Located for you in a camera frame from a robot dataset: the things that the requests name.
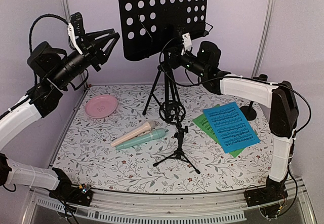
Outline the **black tripod music stand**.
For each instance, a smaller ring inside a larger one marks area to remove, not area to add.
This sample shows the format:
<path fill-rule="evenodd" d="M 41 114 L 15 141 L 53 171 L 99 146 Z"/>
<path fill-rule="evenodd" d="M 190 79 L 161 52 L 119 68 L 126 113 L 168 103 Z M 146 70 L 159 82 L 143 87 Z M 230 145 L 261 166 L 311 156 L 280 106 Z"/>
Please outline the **black tripod music stand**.
<path fill-rule="evenodd" d="M 158 75 L 165 77 L 164 102 L 180 102 L 174 69 L 164 63 L 160 53 L 169 41 L 181 43 L 181 28 L 190 33 L 191 41 L 209 35 L 207 0 L 118 0 L 118 4 L 124 57 L 137 62 L 158 55 Z"/>

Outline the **black small tripod mic stand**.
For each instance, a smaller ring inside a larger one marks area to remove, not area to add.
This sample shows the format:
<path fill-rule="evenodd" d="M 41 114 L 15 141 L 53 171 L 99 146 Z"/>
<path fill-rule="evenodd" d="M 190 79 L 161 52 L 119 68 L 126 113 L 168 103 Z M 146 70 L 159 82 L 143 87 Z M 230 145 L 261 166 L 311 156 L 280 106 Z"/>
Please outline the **black small tripod mic stand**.
<path fill-rule="evenodd" d="M 160 163 L 166 160 L 175 159 L 188 163 L 191 167 L 193 167 L 197 174 L 200 174 L 200 171 L 185 156 L 185 152 L 182 148 L 184 135 L 185 133 L 188 133 L 188 127 L 182 127 L 181 124 L 186 116 L 186 110 L 184 106 L 178 101 L 165 101 L 161 104 L 159 108 L 159 116 L 167 124 L 176 126 L 177 132 L 174 134 L 174 137 L 178 140 L 178 146 L 171 155 L 165 157 L 164 159 L 158 162 L 155 162 L 153 164 L 153 167 L 158 166 Z"/>

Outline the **beige toy microphone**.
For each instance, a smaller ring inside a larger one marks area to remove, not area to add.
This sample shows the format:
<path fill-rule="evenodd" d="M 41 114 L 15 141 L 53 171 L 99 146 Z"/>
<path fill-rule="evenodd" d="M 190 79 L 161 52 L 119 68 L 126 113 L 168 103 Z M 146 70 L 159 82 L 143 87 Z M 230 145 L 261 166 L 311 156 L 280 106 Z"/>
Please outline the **beige toy microphone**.
<path fill-rule="evenodd" d="M 138 128 L 136 128 L 136 129 L 130 131 L 129 133 L 126 133 L 125 135 L 114 140 L 110 145 L 112 147 L 118 146 L 121 143 L 140 135 L 141 133 L 151 131 L 155 126 L 156 126 L 156 122 L 154 120 L 149 120 L 149 121 L 145 122 L 144 124 L 142 124 L 141 126 L 139 126 Z"/>

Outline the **mint green toy microphone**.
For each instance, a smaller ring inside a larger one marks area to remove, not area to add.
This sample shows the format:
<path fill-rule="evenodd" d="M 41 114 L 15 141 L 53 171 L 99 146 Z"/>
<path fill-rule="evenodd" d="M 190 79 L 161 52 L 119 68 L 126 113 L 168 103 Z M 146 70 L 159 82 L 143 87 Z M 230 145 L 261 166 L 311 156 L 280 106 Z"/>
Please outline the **mint green toy microphone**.
<path fill-rule="evenodd" d="M 165 135 L 166 135 L 166 130 L 159 128 L 159 129 L 151 131 L 150 133 L 147 133 L 142 136 L 138 136 L 138 137 L 135 137 L 128 141 L 125 141 L 124 143 L 116 146 L 115 148 L 117 150 L 131 148 L 131 147 L 139 145 L 139 144 L 143 144 L 143 143 L 146 143 L 146 142 L 149 142 L 152 140 L 157 140 L 157 139 L 163 138 Z"/>

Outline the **black round-base mic stand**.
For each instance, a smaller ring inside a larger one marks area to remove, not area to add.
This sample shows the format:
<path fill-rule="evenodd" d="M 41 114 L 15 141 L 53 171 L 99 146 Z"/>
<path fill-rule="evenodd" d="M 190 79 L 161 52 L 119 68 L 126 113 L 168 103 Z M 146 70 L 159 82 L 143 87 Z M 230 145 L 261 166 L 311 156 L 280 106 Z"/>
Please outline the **black round-base mic stand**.
<path fill-rule="evenodd" d="M 268 76 L 266 74 L 260 74 L 258 77 L 253 77 L 253 79 L 266 82 L 268 80 Z M 240 107 L 241 112 L 248 121 L 254 120 L 257 116 L 257 113 L 253 108 L 253 104 L 254 102 L 250 101 L 249 105 Z"/>

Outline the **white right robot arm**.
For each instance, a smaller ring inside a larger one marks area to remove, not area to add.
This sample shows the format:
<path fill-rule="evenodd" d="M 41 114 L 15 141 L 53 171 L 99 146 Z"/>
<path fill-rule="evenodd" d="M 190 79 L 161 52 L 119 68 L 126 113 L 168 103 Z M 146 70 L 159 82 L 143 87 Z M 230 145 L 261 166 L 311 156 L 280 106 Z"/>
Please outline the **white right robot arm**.
<path fill-rule="evenodd" d="M 272 202 L 284 189 L 289 165 L 293 157 L 297 135 L 299 110 L 290 82 L 279 84 L 267 81 L 262 74 L 258 78 L 239 77 L 218 68 L 221 50 L 212 42 L 201 42 L 199 51 L 193 55 L 190 46 L 169 41 L 160 57 L 171 68 L 182 66 L 197 75 L 209 92 L 229 95 L 259 103 L 270 109 L 269 128 L 273 139 L 273 156 L 266 187 L 262 198 Z"/>

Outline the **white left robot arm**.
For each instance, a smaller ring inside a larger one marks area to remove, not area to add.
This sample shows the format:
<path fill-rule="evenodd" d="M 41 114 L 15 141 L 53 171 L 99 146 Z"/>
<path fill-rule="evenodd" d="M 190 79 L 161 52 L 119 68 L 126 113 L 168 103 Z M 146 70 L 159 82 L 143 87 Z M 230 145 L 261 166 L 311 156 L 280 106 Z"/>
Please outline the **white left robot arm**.
<path fill-rule="evenodd" d="M 80 49 L 71 54 L 53 48 L 46 41 L 40 43 L 27 60 L 39 76 L 39 83 L 1 116 L 1 148 L 29 125 L 54 111 L 63 92 L 68 90 L 67 86 L 89 66 L 99 71 L 119 38 L 119 33 L 114 29 L 86 33 L 81 35 L 80 41 L 75 45 Z M 75 197 L 75 189 L 62 170 L 21 164 L 1 154 L 1 185 L 6 184 L 56 191 L 65 201 Z"/>

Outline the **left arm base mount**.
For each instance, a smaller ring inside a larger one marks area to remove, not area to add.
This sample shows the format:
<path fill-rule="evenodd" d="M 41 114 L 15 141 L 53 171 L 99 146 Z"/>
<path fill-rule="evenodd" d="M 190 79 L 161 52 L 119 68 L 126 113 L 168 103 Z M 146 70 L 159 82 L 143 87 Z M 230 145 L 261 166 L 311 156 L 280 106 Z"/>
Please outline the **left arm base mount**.
<path fill-rule="evenodd" d="M 93 198 L 90 185 L 73 184 L 69 177 L 59 168 L 52 168 L 59 183 L 54 190 L 49 190 L 49 197 L 59 200 L 67 206 L 68 203 L 89 207 Z"/>

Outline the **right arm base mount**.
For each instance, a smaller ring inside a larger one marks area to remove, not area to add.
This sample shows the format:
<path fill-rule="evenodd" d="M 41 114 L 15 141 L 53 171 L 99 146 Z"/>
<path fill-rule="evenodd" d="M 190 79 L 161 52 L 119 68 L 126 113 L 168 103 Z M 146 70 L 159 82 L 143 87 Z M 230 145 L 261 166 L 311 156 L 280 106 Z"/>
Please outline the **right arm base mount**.
<path fill-rule="evenodd" d="M 287 201 L 288 192 L 286 191 L 285 182 L 289 176 L 292 178 L 292 180 L 295 183 L 295 187 L 296 187 L 295 196 L 290 206 L 283 211 L 283 209 L 285 209 L 285 206 L 288 202 Z M 277 219 L 278 217 L 283 216 L 285 213 L 287 213 L 294 205 L 297 198 L 297 194 L 298 194 L 298 184 L 294 176 L 291 174 L 289 168 L 287 174 L 285 175 L 282 181 L 280 182 L 274 181 L 270 179 L 270 177 L 268 176 L 266 178 L 265 187 L 259 188 L 255 185 L 250 185 L 244 191 L 244 197 L 248 207 L 262 205 L 262 204 L 269 204 L 274 201 L 283 200 L 282 204 L 279 203 L 273 204 L 267 207 L 262 207 L 260 209 L 262 216 L 269 220 Z"/>

